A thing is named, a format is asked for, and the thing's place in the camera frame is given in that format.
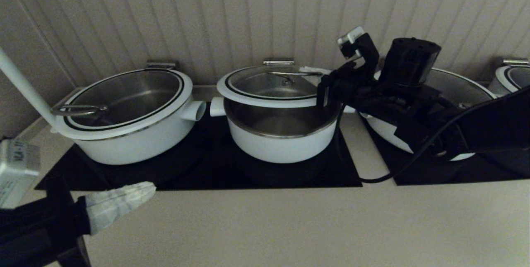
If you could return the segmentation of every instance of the white countertop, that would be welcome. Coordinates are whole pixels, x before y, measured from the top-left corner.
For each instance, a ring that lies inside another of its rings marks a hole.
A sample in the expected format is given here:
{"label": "white countertop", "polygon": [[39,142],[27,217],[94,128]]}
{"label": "white countertop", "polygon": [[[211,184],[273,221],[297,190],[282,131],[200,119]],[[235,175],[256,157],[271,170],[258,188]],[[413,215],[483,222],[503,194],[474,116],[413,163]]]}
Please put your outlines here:
{"label": "white countertop", "polygon": [[[72,146],[40,125],[22,136],[40,148],[35,185]],[[341,129],[361,176],[388,173],[356,114]],[[164,191],[85,242],[95,267],[527,267],[529,195],[528,180]],[[23,203],[44,196],[32,190]]]}

